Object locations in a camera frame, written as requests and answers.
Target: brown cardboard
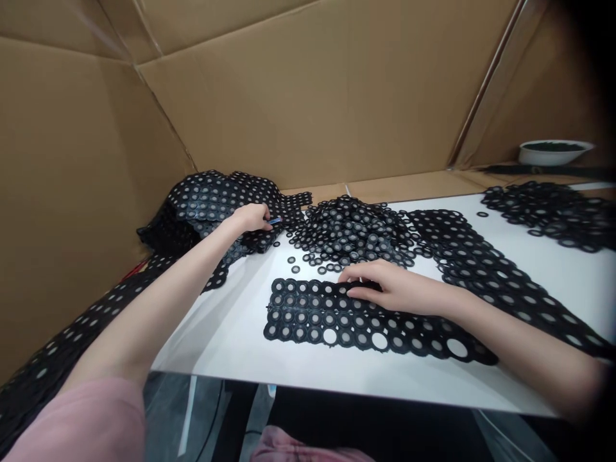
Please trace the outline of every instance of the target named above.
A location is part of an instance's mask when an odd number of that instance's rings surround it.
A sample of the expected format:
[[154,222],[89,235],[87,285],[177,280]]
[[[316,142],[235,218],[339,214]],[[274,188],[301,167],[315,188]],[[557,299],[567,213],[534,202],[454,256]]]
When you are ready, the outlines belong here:
[[91,0],[2,0],[0,36],[126,58],[126,49],[98,2]]
[[514,0],[323,0],[140,69],[199,169],[283,189],[444,169]]
[[0,382],[143,256],[191,169],[126,63],[0,38]]
[[304,191],[309,191],[312,193],[312,205],[317,205],[319,202],[328,201],[331,199],[336,199],[340,196],[343,196],[347,193],[346,186],[343,183],[338,183],[335,185],[323,185],[323,186],[312,186],[312,187],[303,187],[297,189],[286,189],[282,191],[282,194],[286,196],[292,196],[293,194],[303,193]]
[[598,147],[583,163],[613,161],[599,88],[575,38],[559,2],[551,2],[468,165],[514,160],[520,143],[534,139],[590,141]]
[[101,0],[101,4],[136,60],[145,62],[314,1]]
[[463,196],[464,194],[481,193],[485,190],[484,187],[449,171],[352,182],[347,186],[351,196],[366,203]]

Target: floor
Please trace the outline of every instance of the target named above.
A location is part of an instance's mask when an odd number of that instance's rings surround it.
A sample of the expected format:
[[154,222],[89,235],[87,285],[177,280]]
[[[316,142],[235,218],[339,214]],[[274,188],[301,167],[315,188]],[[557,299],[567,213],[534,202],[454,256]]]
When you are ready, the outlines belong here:
[[[151,372],[144,388],[148,433],[146,462],[207,462],[211,460],[230,393],[219,392],[222,381],[209,377]],[[192,408],[189,410],[189,399]],[[266,385],[260,384],[250,411],[247,431],[261,432],[273,399]],[[259,434],[247,434],[240,461],[248,461],[259,441]]]

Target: left hand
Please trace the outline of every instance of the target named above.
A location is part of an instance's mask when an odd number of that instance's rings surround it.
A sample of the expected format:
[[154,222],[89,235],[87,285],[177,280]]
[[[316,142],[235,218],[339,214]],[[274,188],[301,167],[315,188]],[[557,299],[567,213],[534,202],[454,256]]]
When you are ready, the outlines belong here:
[[270,219],[270,210],[265,204],[247,204],[233,212],[232,218],[242,223],[244,231],[272,229],[272,225],[266,221]]

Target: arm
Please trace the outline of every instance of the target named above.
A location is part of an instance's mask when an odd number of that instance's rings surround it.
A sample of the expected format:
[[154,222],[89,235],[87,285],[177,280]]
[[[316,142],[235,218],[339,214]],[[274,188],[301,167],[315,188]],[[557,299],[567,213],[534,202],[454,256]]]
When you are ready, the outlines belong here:
[[60,393],[103,377],[122,377],[142,388],[156,355],[193,306],[212,272],[244,232],[271,230],[265,204],[250,204],[224,220],[128,304],[85,351]]
[[392,311],[447,318],[492,350],[504,366],[566,419],[580,421],[590,411],[606,373],[604,364],[593,357],[494,308],[466,289],[386,261],[349,266],[338,282],[359,278],[378,282],[383,292],[356,287],[349,296]]

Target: white tabletop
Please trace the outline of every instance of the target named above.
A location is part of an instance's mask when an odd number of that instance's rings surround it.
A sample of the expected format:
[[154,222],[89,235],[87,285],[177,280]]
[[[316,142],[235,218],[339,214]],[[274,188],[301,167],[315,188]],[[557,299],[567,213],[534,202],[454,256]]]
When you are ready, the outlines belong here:
[[[393,203],[394,210],[449,209],[513,260],[597,333],[612,341],[616,253],[589,254],[564,248],[548,237],[533,237],[487,210],[481,194]],[[477,212],[490,214],[480,218]],[[323,389],[379,397],[552,416],[543,400],[500,366],[455,359],[360,351],[263,336],[271,283],[276,278],[330,280],[302,260],[285,233],[280,247],[235,263],[220,289],[202,294],[160,351],[153,368],[165,372]],[[287,258],[301,271],[292,274]],[[417,257],[413,271],[441,280],[434,260]]]

